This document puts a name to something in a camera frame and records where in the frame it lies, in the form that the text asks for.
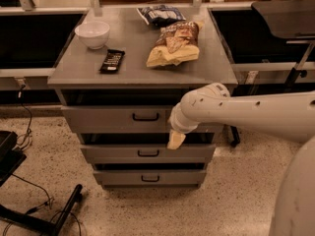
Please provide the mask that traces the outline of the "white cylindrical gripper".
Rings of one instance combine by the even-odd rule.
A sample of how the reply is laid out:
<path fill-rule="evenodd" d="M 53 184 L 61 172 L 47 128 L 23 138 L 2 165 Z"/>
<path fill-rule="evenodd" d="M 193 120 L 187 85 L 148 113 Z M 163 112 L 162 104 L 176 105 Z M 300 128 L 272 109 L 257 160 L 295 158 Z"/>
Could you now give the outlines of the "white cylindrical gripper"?
<path fill-rule="evenodd" d="M 194 131 L 199 123 L 186 117 L 181 109 L 181 105 L 177 103 L 171 110 L 168 122 L 173 130 L 169 132 L 168 149 L 178 149 L 183 144 L 186 136 Z"/>

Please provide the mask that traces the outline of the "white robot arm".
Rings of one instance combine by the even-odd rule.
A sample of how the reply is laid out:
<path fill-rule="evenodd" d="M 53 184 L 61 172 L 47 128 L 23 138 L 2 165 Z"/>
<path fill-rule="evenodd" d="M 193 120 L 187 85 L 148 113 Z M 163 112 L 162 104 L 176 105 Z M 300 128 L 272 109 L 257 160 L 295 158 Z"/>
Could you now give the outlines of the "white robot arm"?
<path fill-rule="evenodd" d="M 315 91 L 232 96 L 220 83 L 185 93 L 172 108 L 169 149 L 200 124 L 221 123 L 301 144 L 276 199 L 269 236 L 315 236 Z"/>

